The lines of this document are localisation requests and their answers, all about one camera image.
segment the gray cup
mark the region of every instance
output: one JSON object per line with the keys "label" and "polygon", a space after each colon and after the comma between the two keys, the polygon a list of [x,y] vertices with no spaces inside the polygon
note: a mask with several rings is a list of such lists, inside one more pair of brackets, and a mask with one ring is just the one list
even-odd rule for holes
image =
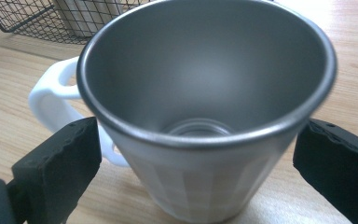
{"label": "gray cup", "polygon": [[77,83],[151,198],[207,223],[250,201],[336,70],[323,31],[278,4],[169,0],[104,26]]}

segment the black object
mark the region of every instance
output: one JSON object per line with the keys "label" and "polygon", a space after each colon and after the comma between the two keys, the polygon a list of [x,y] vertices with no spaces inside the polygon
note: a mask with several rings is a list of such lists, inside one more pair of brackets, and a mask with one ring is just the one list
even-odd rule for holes
{"label": "black object", "polygon": [[13,165],[7,186],[0,180],[0,223],[63,223],[101,161],[96,118],[63,127]]}
{"label": "black object", "polygon": [[0,29],[54,42],[85,44],[107,20],[149,1],[0,0]]}
{"label": "black object", "polygon": [[297,137],[293,161],[308,183],[358,223],[358,136],[311,119]]}

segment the cup bottom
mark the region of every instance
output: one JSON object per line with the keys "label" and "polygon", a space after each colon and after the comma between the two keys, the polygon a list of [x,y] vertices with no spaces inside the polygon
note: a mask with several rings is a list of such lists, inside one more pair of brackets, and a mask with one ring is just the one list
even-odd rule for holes
{"label": "cup bottom", "polygon": [[229,135],[234,131],[226,124],[213,119],[185,119],[170,125],[163,132],[180,136]]}

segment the table top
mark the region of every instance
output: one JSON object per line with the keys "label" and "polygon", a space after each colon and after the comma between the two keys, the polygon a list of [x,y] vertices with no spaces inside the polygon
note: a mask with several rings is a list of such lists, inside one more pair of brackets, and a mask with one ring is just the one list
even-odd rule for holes
{"label": "table top", "polygon": [[[313,115],[358,135],[358,0],[279,0],[315,21],[331,38],[338,57],[335,87]],[[57,61],[79,55],[65,45],[0,31],[0,178],[11,165],[51,136],[32,115],[27,97]],[[81,101],[74,107],[90,115]],[[350,223],[293,167],[294,144],[238,216],[228,223]],[[129,168],[103,160],[68,223],[180,223],[166,215]]]}

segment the metal basket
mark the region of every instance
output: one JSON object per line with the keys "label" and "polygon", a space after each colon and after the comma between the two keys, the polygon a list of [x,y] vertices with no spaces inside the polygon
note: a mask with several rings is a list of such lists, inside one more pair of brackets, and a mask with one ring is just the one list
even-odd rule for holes
{"label": "metal basket", "polygon": [[0,29],[67,44],[85,44],[114,17],[152,0],[0,0]]}

